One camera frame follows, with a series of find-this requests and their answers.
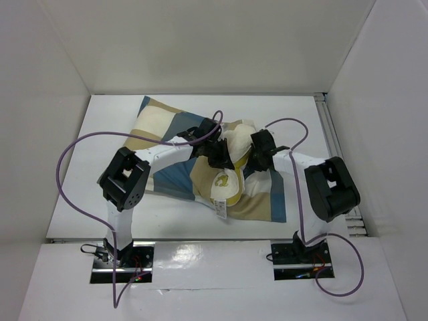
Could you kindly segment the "cream yellow-edged pillow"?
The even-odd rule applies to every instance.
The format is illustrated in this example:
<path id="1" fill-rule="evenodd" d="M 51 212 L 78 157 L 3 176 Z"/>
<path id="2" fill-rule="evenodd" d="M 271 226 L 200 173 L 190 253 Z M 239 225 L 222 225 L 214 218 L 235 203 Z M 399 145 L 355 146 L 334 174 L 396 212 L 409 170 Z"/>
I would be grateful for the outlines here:
<path id="1" fill-rule="evenodd" d="M 243 170 L 249 158 L 251 135 L 256 132 L 252 120 L 238 120 L 223 125 L 221 138 L 225 140 L 232 169 L 207 167 L 203 173 L 200 195 L 209 203 L 224 200 L 228 207 L 236 205 L 243 192 Z"/>

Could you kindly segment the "blue beige striped pillowcase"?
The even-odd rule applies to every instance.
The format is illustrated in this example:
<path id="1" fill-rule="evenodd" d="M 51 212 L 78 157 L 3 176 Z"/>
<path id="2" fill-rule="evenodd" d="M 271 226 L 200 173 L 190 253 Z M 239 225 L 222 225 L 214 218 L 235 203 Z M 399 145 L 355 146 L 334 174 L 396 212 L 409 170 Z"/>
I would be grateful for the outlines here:
<path id="1" fill-rule="evenodd" d="M 204 117 L 144 97 L 138 116 L 124 146 L 142 150 L 170 140 L 177 133 L 200 126 Z M 205 156 L 169 166 L 150 176 L 146 192 L 203 203 L 214 208 L 225 201 L 227 215 L 234 219 L 286 222 L 284 180 L 273 171 L 255 171 L 248 164 L 251 134 L 257 128 L 251 120 L 224 122 L 234 169 L 215 169 Z"/>

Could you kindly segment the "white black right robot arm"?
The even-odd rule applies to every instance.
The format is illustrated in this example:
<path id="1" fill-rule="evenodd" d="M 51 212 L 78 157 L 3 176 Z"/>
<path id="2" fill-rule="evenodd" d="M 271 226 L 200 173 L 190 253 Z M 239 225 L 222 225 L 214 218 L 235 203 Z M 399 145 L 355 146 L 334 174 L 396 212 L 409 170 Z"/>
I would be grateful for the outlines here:
<path id="1" fill-rule="evenodd" d="M 268 130 L 251 135 L 248 165 L 256 171 L 291 176 L 296 184 L 299 230 L 292 239 L 292 255 L 306 262 L 320 251 L 330 224 L 360 204 L 360 193 L 342 158 L 315 158 L 276 146 Z"/>

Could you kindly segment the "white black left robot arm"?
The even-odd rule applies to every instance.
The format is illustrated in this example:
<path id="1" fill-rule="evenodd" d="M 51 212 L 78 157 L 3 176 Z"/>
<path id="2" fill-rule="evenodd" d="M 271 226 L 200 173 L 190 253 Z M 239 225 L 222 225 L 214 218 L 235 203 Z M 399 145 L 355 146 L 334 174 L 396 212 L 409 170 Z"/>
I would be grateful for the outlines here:
<path id="1" fill-rule="evenodd" d="M 178 133 L 166 142 L 141 150 L 122 147 L 102 173 L 98 184 L 107 202 L 109 224 L 104 238 L 108 259 L 116 266 L 126 266 L 132 259 L 132 216 L 142 200 L 148 178 L 177 163 L 205 156 L 211 167 L 231 169 L 227 140 L 221 127 L 211 119 Z"/>

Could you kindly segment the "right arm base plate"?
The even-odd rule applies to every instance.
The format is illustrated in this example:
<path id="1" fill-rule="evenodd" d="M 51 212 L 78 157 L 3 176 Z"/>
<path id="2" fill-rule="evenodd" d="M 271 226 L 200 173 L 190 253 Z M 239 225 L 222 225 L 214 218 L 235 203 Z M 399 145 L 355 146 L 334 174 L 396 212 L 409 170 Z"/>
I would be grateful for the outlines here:
<path id="1" fill-rule="evenodd" d="M 316 275 L 335 278 L 328 244 L 323 241 L 309 252 L 299 252 L 291 241 L 271 242 L 265 258 L 273 264 L 274 280 L 310 280 Z"/>

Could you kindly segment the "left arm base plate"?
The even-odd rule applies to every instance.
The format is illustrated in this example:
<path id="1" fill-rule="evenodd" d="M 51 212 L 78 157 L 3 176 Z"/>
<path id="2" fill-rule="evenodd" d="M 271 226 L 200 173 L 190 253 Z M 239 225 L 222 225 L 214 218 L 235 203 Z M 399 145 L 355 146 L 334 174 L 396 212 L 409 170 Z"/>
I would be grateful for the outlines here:
<path id="1" fill-rule="evenodd" d="M 86 243 L 80 251 L 93 257 L 91 284 L 111 284 L 113 257 L 101 244 Z M 154 262 L 154 243 L 135 241 L 130 251 L 116 263 L 116 282 L 126 284 L 132 278 L 134 283 L 151 283 Z"/>

